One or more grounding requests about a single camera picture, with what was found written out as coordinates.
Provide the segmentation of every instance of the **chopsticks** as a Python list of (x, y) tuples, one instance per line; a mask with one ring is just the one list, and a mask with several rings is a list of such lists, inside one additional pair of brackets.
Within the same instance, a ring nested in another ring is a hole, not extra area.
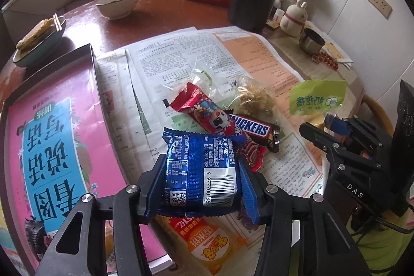
[(56, 31), (57, 32), (61, 31), (62, 25), (61, 25), (61, 22), (59, 21), (59, 17), (57, 16), (57, 14), (53, 15), (53, 20), (55, 22)]

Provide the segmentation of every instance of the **white bowl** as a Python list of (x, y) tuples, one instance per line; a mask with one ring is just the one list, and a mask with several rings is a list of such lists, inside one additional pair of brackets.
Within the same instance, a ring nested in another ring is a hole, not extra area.
[(135, 8), (138, 0), (98, 0), (96, 6), (104, 17), (115, 20), (126, 17)]

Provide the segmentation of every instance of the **snickers logo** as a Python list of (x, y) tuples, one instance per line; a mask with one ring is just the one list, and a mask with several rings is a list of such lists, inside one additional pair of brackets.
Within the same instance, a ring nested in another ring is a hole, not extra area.
[(267, 137), (270, 131), (270, 127), (268, 125), (259, 123), (258, 121), (250, 120), (245, 117), (230, 115), (230, 118), (234, 121), (236, 125), (239, 126), (240, 129), (244, 130), (245, 132), (259, 136), (259, 137)]

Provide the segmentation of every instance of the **wooden table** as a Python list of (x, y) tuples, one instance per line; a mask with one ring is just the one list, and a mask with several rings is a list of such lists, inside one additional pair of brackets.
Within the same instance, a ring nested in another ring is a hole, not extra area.
[[(10, 58), (0, 73), (1, 104), (22, 81), (41, 67), (85, 44), (91, 43), (98, 56), (127, 44), (181, 28), (195, 26), (197, 29), (205, 29), (231, 25), (227, 19), (227, 8), (186, 0), (138, 0), (135, 10), (129, 16), (115, 21), (102, 17), (94, 2), (90, 2), (68, 12), (66, 18), (67, 27), (62, 42), (57, 50), (41, 64), (33, 68), (21, 69), (16, 67)], [(294, 69), (304, 78), (310, 78), (306, 69), (302, 66), (298, 67), (297, 62), (295, 64), (296, 54), (293, 52), (289, 54), (286, 48), (283, 51), (282, 46), (278, 46), (280, 42), (287, 41), (283, 39), (287, 36), (282, 31), (274, 32), (265, 29), (263, 35), (275, 46), (276, 50), (281, 51), (281, 56)], [(349, 112), (350, 115), (359, 108), (363, 94), (362, 84), (356, 76), (355, 78), (357, 79), (355, 90), (352, 91), (355, 93), (356, 100)], [(336, 189), (335, 185), (332, 188), (335, 192), (328, 194), (332, 196), (343, 194), (347, 199), (345, 192)], [(333, 204), (339, 203), (336, 209), (340, 211), (341, 217), (345, 220), (349, 215), (350, 206), (344, 206), (344, 198), (335, 197), (330, 201)]]

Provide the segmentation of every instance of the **green bag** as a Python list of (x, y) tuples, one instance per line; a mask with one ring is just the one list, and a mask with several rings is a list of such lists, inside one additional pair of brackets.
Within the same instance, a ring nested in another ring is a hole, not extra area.
[(338, 108), (345, 98), (346, 81), (307, 80), (290, 91), (290, 115), (312, 115)]

